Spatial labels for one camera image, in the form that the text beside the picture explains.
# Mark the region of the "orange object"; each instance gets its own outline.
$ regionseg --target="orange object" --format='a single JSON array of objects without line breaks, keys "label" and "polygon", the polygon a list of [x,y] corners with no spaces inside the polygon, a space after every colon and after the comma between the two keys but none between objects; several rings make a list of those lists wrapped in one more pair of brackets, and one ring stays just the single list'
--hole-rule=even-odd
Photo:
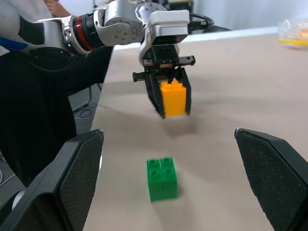
[{"label": "orange object", "polygon": [[173,80],[172,83],[168,84],[164,81],[160,84],[160,90],[166,117],[185,114],[186,88],[182,83]]},{"label": "orange object", "polygon": [[301,39],[307,40],[308,39],[308,29],[301,29],[299,31],[299,37]]}]

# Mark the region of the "table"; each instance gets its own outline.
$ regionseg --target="table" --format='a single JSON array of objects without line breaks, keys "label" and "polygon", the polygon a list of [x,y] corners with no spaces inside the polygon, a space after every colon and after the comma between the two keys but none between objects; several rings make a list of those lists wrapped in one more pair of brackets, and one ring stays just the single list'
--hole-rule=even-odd
[{"label": "table", "polygon": [[[146,96],[137,50],[115,50],[93,121],[103,163],[85,231],[272,231],[254,197],[236,127],[286,139],[307,160],[307,51],[276,35],[180,44],[192,114],[162,120]],[[176,200],[150,203],[146,160],[172,156]]]}]

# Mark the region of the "red ring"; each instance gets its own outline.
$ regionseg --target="red ring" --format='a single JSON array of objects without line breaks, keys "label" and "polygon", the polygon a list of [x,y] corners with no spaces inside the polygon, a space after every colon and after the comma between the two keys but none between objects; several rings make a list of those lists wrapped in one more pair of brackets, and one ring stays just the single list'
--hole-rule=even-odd
[{"label": "red ring", "polygon": [[89,51],[93,51],[95,50],[95,48],[93,48],[92,46],[90,46],[90,44],[88,43],[88,41],[86,40],[86,37],[84,36],[83,32],[82,32],[82,27],[81,27],[81,16],[79,16],[78,18],[76,18],[76,29],[77,29],[77,33],[80,37],[81,42],[83,43],[83,45],[89,50]]}]

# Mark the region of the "yellow lego brick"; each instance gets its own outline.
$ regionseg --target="yellow lego brick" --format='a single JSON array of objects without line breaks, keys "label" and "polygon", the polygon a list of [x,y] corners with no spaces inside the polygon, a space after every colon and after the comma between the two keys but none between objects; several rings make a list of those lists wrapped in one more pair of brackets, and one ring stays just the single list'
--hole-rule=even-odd
[{"label": "yellow lego brick", "polygon": [[182,83],[174,80],[168,84],[168,82],[164,81],[160,84],[160,90],[166,117],[185,114],[186,88]]}]

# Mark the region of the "green lego brick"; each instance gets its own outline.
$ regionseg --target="green lego brick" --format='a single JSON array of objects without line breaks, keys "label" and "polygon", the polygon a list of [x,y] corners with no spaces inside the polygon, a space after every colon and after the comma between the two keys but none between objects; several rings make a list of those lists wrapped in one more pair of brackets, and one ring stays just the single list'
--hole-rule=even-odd
[{"label": "green lego brick", "polygon": [[163,192],[163,179],[159,160],[147,161],[147,175],[151,201],[159,200]]},{"label": "green lego brick", "polygon": [[172,158],[147,160],[151,202],[178,197],[177,175]]},{"label": "green lego brick", "polygon": [[172,158],[160,159],[164,192],[178,197],[178,179]]}]

